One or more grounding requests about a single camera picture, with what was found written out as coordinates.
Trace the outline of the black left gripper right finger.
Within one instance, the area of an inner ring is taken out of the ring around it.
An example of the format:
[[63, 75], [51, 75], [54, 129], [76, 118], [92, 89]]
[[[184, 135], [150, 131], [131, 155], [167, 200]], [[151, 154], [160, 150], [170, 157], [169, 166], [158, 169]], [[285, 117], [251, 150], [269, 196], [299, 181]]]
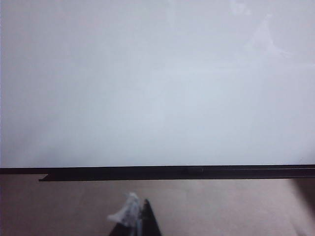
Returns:
[[162, 236], [158, 222], [148, 199], [144, 200], [142, 209], [142, 235]]

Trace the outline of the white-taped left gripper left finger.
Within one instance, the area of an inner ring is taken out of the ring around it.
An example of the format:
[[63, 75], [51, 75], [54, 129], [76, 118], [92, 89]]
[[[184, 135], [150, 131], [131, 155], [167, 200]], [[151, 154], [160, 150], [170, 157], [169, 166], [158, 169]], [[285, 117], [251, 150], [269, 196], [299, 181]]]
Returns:
[[142, 206], [139, 197], [129, 192], [123, 206], [113, 214], [107, 216], [115, 223], [110, 236], [141, 236], [142, 235]]

